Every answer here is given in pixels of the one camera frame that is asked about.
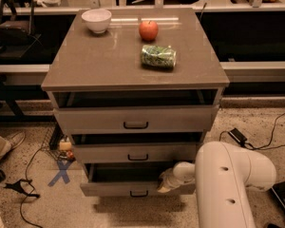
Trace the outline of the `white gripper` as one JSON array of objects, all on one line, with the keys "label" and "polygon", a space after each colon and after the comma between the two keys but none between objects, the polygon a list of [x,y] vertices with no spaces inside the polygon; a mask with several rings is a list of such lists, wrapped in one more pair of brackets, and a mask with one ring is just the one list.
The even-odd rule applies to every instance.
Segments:
[{"label": "white gripper", "polygon": [[187,180],[188,178],[184,171],[177,168],[169,168],[161,173],[161,183],[157,191],[159,193],[167,193],[184,185]]}]

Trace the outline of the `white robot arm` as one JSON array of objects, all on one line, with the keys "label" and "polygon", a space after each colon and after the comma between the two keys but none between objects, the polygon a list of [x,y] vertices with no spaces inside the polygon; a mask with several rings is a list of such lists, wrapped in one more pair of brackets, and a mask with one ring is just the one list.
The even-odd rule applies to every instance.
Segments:
[{"label": "white robot arm", "polygon": [[195,184],[199,228],[256,228],[246,192],[265,192],[276,183],[276,168],[266,156],[227,142],[208,142],[196,160],[180,161],[159,176],[167,193]]}]

